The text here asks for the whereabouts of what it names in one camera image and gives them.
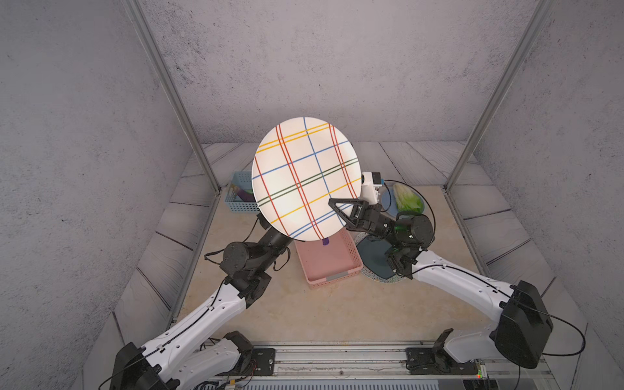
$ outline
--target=yellow stripe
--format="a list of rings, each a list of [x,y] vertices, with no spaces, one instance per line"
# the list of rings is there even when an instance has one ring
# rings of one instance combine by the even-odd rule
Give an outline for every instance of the yellow stripe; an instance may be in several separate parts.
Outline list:
[[[362,180],[362,178],[361,178],[361,177],[358,177],[357,179],[353,180],[353,181],[351,182],[351,184],[353,184],[353,183],[357,182],[358,180]],[[327,195],[329,195],[330,193],[334,193],[334,192],[336,192],[336,191],[340,190],[341,188],[346,187],[347,185],[348,185],[348,184],[345,184],[345,185],[343,185],[342,187],[338,187],[338,188],[336,188],[336,189],[335,189],[335,190],[333,190],[332,192],[328,192],[328,193],[326,193],[326,194],[325,194],[325,195],[323,195],[322,197],[319,197],[319,198],[314,199],[312,202],[309,202],[309,203],[308,203],[308,205],[311,205],[312,203],[316,202],[316,201],[317,201],[317,200],[319,200],[319,199],[323,199],[324,197],[326,197],[326,196],[327,196]],[[292,213],[294,213],[295,211],[301,210],[303,207],[305,207],[305,206],[301,206],[301,207],[299,207],[299,208],[296,208],[296,209],[294,209],[293,211],[289,212],[288,214],[284,214],[284,215],[282,215],[280,218],[287,217],[288,215],[291,215],[291,214],[292,214]],[[272,221],[272,222],[271,222],[271,225],[272,225],[274,222],[276,222],[277,220],[279,220],[279,218],[277,218],[275,221]]]
[[[327,127],[323,127],[322,129],[318,129],[318,130],[316,130],[316,131],[313,131],[312,133],[307,133],[307,134],[304,134],[304,135],[300,135],[300,136],[299,136],[299,137],[297,137],[297,138],[293,138],[293,139],[291,139],[291,140],[285,141],[285,142],[284,142],[284,144],[285,144],[285,143],[287,143],[287,142],[291,142],[291,141],[294,141],[294,140],[298,140],[299,138],[307,137],[307,136],[309,136],[310,134],[318,133],[319,131],[327,130],[328,128],[329,128],[329,126],[327,126]],[[268,150],[268,149],[274,148],[274,147],[276,147],[276,146],[280,146],[280,145],[279,145],[279,144],[277,144],[277,145],[269,146],[268,148],[264,148],[264,149],[262,149],[262,150],[257,151],[257,152],[256,152],[256,154],[258,154],[258,153],[260,153],[260,152],[264,152],[265,150]]]
[[[301,132],[298,132],[298,133],[294,133],[294,134],[291,134],[291,135],[287,135],[286,137],[284,137],[284,139],[290,138],[290,137],[292,137],[292,136],[294,136],[294,135],[298,135],[298,134],[301,134],[301,133],[305,133],[306,131],[314,130],[314,129],[316,129],[317,127],[321,127],[321,126],[325,126],[325,125],[328,125],[328,123],[323,123],[322,125],[318,125],[318,126],[310,127],[309,129],[306,129],[306,130],[304,130],[304,131],[301,131]],[[273,142],[277,142],[277,140],[275,140],[275,141],[271,141],[271,142],[267,142],[266,144],[262,144],[262,145],[260,145],[260,146],[258,146],[258,147],[259,147],[259,148],[262,148],[263,146],[266,146],[266,145],[272,144]]]

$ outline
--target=red stripe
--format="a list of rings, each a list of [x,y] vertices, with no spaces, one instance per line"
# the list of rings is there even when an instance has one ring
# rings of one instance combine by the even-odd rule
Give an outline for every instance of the red stripe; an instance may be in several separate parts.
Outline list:
[[[277,219],[280,220],[280,224],[281,224],[281,227],[284,229],[284,232],[286,232],[286,235],[288,235],[288,230],[286,230],[284,223],[281,221],[280,214],[278,214],[277,209],[275,208],[275,204],[273,204],[273,199],[271,199],[271,193],[269,193],[269,189],[266,187],[265,179],[262,177],[262,171],[260,171],[260,166],[258,165],[258,159],[256,158],[256,156],[253,156],[253,159],[256,160],[256,168],[258,168],[258,173],[260,174],[260,179],[262,180],[262,184],[265,185],[266,194],[269,196],[269,200],[271,201],[271,206],[273,206],[275,215],[277,215]]]
[[[314,215],[312,214],[312,208],[310,208],[310,204],[308,203],[308,198],[306,197],[306,193],[303,190],[303,187],[301,186],[301,180],[299,180],[299,175],[297,175],[297,171],[295,169],[295,165],[292,162],[292,158],[290,158],[290,153],[288,152],[288,148],[286,147],[286,142],[284,142],[283,145],[282,145],[282,142],[284,141],[284,136],[281,133],[281,125],[278,125],[278,126],[275,127],[275,132],[277,133],[277,140],[280,143],[281,152],[283,153],[284,158],[286,159],[286,164],[288,165],[288,170],[290,171],[290,174],[293,177],[293,180],[295,181],[295,187],[297,188],[297,192],[299,192],[299,197],[301,198],[301,201],[303,202],[303,206],[304,206],[303,208],[306,209],[306,214],[308,214],[308,219],[310,220],[310,225],[312,225],[312,227],[314,229],[314,232],[316,233],[316,236],[319,239],[322,239],[323,235],[321,234],[321,230],[318,228],[318,226],[316,226],[316,219],[315,219]]]
[[[334,129],[334,138],[336,139],[336,149],[338,149],[338,153],[340,153],[340,159],[343,161],[343,166],[344,166],[343,153],[340,151],[340,145],[338,145],[338,136],[336,135],[336,127],[332,126],[332,128]],[[355,188],[353,188],[353,184],[351,183],[351,178],[349,177],[349,171],[347,170],[347,167],[344,167],[344,171],[347,173],[347,184],[349,185],[349,187],[351,187],[351,190],[353,190],[353,197],[357,198]]]
[[[347,188],[349,189],[349,193],[351,194],[351,197],[355,199],[357,197],[355,196],[355,191],[352,191],[351,186],[349,185],[351,181],[349,179],[349,173],[346,171],[346,167],[344,166],[344,161],[342,161],[342,153],[338,155],[339,149],[337,149],[337,145],[336,145],[338,143],[338,138],[336,138],[336,140],[334,141],[334,135],[331,133],[331,125],[329,125],[329,136],[331,137],[331,143],[334,144],[334,151],[336,152],[336,158],[338,159],[338,163],[340,164],[340,167],[342,168],[344,181],[347,182]]]

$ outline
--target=pink basket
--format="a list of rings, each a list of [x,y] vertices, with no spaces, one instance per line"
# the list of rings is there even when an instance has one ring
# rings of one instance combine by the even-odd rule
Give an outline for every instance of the pink basket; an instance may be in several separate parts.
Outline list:
[[[296,241],[295,247],[310,287],[317,288],[357,275],[364,266],[355,242],[347,229],[342,228],[322,240]]]

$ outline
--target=beige tabletop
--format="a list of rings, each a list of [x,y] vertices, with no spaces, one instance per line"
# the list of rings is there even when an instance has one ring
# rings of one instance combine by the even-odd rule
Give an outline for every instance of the beige tabletop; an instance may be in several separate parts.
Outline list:
[[[430,249],[447,260],[478,272],[440,187],[417,187],[437,218],[436,240]],[[222,249],[249,233],[256,216],[232,213],[221,199],[202,253]],[[249,241],[264,234],[258,225]],[[213,337],[238,330],[252,342],[430,341],[447,328],[469,329],[487,318],[458,298],[426,283],[402,280],[380,283],[360,274],[312,289],[301,268],[295,245],[290,262],[272,280],[264,295],[231,319]],[[221,254],[213,260],[221,261]],[[286,254],[278,259],[278,267]],[[204,302],[225,273],[200,257],[185,297],[180,319]]]

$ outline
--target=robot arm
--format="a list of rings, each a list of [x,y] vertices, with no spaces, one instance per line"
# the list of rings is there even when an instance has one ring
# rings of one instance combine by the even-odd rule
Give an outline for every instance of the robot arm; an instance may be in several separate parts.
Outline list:
[[[329,200],[347,229],[386,240],[392,245],[387,261],[397,274],[436,286],[492,321],[482,329],[444,331],[438,339],[441,356],[436,360],[451,365],[453,361],[505,357],[525,368],[536,367],[553,328],[550,318],[539,313],[547,311],[537,289],[524,281],[512,286],[486,278],[428,250],[434,241],[429,218],[407,212],[399,212],[396,220],[383,215],[376,196],[381,181],[377,183],[374,174],[371,177],[366,180],[364,176],[364,200]],[[339,209],[343,203],[353,204],[350,215]]]
[[[397,274],[434,285],[492,320],[483,329],[444,331],[433,348],[436,364],[450,366],[470,359],[504,356],[522,367],[536,367],[552,322],[527,309],[546,313],[535,287],[523,281],[511,286],[485,278],[427,250],[434,240],[429,219],[410,213],[399,213],[396,220],[383,215],[377,204],[381,185],[378,173],[363,172],[362,199],[332,198],[329,205],[348,230],[369,233],[392,245],[387,260]],[[339,205],[344,203],[353,204],[350,215],[340,210]],[[271,280],[265,271],[292,242],[266,220],[260,220],[268,231],[258,243],[233,242],[225,248],[220,268],[227,277],[214,294],[141,348],[129,343],[119,351],[111,388],[189,389],[220,373],[248,370],[253,346],[238,332],[227,334],[211,348],[193,352],[262,296]]]
[[[230,243],[219,266],[227,274],[219,288],[183,320],[141,348],[133,343],[124,346],[115,359],[111,388],[190,389],[220,373],[248,373],[253,346],[238,332],[226,334],[204,351],[193,352],[262,296],[271,281],[265,271],[292,241],[269,227],[258,243]]]

